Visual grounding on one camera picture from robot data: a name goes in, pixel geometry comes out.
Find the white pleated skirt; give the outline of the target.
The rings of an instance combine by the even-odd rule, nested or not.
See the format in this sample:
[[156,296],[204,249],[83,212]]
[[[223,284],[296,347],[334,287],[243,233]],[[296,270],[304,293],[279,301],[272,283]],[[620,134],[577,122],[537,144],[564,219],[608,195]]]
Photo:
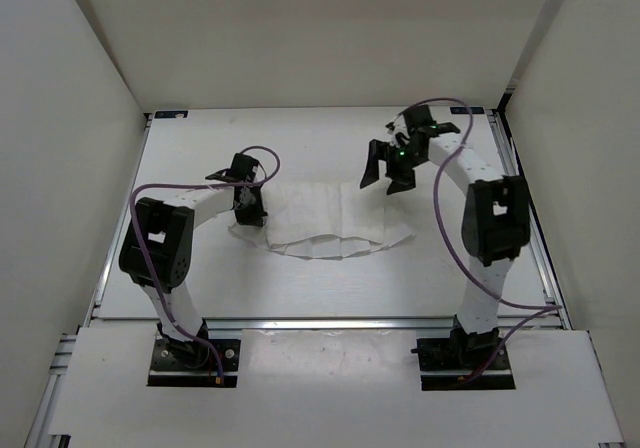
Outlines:
[[415,237],[406,211],[386,187],[352,182],[270,182],[262,190],[262,228],[229,227],[257,248],[301,259],[339,260],[390,249]]

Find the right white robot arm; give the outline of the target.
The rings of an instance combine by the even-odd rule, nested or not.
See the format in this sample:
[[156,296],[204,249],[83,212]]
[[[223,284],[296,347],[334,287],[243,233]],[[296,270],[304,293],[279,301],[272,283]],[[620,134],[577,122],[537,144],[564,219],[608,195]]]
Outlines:
[[[484,357],[486,348],[479,336],[495,335],[507,274],[531,236],[526,181],[496,171],[476,153],[469,144],[473,126],[460,129],[452,122],[438,122],[427,104],[408,107],[387,124],[388,140],[369,142],[360,181],[366,188],[386,177],[387,192],[393,195],[415,188],[416,168],[436,166],[432,194],[436,223],[467,279],[455,315],[456,328],[463,334],[449,343],[450,358],[464,368]],[[466,259],[456,252],[444,225],[440,194],[445,178],[465,197],[460,234]]]

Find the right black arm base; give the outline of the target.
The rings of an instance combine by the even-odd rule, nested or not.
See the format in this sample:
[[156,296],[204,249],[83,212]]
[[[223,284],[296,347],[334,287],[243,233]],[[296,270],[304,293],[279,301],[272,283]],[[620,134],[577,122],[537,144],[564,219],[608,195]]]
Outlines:
[[502,339],[469,347],[449,338],[419,338],[410,353],[417,356],[421,390],[507,391],[516,383]]

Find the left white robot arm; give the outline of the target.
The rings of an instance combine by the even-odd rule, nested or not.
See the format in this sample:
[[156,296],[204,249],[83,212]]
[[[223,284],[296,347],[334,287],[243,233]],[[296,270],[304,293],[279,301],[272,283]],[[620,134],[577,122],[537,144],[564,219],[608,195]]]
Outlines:
[[258,177],[261,163],[249,155],[251,150],[236,153],[228,168],[201,184],[148,183],[129,198],[130,224],[119,268],[147,294],[160,335],[188,368],[205,364],[212,349],[186,285],[195,230],[226,212],[240,226],[266,224],[261,188],[273,176]]

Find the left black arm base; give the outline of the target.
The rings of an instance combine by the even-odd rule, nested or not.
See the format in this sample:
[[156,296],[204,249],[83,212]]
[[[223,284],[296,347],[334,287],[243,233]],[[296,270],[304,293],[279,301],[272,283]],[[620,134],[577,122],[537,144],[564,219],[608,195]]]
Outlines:
[[236,388],[241,354],[239,338],[211,338],[223,376],[211,350],[194,341],[170,341],[157,335],[149,363],[149,387]]

